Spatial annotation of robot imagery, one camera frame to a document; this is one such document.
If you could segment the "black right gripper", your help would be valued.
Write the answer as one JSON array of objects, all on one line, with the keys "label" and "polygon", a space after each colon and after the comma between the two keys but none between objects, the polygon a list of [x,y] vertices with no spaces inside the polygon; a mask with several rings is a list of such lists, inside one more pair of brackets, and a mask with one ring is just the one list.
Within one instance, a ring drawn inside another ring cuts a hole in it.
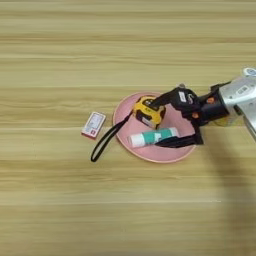
[{"label": "black right gripper", "polygon": [[[202,145],[203,139],[200,127],[229,115],[227,108],[220,96],[220,88],[224,83],[216,84],[210,88],[210,92],[203,96],[197,96],[192,90],[186,90],[188,105],[181,111],[182,116],[191,122],[194,134],[185,137],[169,137],[156,143],[156,146],[164,148],[182,148],[191,145]],[[171,104],[175,106],[176,90],[166,92],[154,99],[150,107],[160,107]]]}]

